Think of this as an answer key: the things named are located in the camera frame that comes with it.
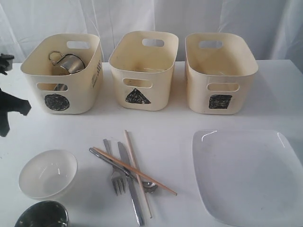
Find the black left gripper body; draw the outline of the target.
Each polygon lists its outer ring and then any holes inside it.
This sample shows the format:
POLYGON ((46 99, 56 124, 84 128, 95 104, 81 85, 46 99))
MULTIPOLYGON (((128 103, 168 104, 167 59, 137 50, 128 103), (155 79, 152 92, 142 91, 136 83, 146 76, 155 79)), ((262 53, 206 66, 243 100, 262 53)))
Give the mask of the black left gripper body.
MULTIPOLYGON (((12 70, 14 55, 0 54, 0 73, 7 75, 7 72, 12 70)), ((31 104, 28 100, 24 100, 8 94, 2 89, 0 90, 0 136, 6 137, 10 131, 8 113, 19 112, 26 116, 31 110, 31 104)))

